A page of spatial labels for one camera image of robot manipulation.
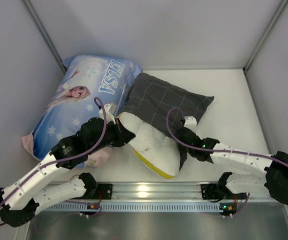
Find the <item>white pillow yellow trim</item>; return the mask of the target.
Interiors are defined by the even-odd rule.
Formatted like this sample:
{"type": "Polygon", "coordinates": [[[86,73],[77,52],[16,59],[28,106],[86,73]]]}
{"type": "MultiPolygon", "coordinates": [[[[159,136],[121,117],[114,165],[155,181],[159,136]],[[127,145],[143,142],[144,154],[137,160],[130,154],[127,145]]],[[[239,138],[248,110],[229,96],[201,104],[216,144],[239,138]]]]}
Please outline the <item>white pillow yellow trim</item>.
{"type": "Polygon", "coordinates": [[[123,127],[135,134],[135,138],[128,144],[147,168],[164,179],[172,179],[178,175],[180,153],[172,138],[131,113],[120,113],[118,120],[123,127]]]}

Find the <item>grey checked pillowcase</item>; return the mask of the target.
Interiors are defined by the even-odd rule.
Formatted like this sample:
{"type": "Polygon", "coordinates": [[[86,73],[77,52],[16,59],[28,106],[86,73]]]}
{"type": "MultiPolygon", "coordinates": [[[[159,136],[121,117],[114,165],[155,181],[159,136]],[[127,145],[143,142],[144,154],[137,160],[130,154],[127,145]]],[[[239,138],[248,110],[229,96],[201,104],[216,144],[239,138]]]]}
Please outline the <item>grey checked pillowcase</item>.
{"type": "Polygon", "coordinates": [[[172,138],[171,134],[175,135],[177,130],[184,127],[182,119],[185,116],[193,116],[199,122],[213,100],[214,96],[189,92],[141,73],[135,79],[118,115],[131,113],[172,138]]]}

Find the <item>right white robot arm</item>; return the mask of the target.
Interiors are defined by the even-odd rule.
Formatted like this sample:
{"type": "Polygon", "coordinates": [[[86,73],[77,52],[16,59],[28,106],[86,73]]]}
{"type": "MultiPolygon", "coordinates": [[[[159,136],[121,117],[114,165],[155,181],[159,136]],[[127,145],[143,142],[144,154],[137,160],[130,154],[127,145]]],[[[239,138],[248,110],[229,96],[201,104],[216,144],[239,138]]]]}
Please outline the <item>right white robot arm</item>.
{"type": "Polygon", "coordinates": [[[221,197],[255,193],[268,195],[288,205],[287,153],[278,151],[271,155],[245,152],[214,138],[201,139],[186,127],[176,131],[175,139],[182,163],[191,156],[227,169],[216,185],[221,197]]]}

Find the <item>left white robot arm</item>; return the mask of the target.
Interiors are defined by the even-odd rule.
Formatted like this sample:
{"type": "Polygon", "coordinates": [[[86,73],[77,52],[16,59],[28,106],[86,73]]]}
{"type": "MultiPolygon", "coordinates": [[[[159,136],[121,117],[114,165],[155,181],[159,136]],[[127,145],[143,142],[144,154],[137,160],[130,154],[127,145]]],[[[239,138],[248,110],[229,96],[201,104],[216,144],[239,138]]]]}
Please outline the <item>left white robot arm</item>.
{"type": "Polygon", "coordinates": [[[61,185],[48,184],[85,162],[89,155],[108,146],[120,148],[135,137],[117,118],[110,122],[91,118],[76,134],[60,140],[25,176],[8,187],[0,187],[1,224],[16,228],[57,203],[90,199],[98,188],[90,173],[81,173],[61,185]]]}

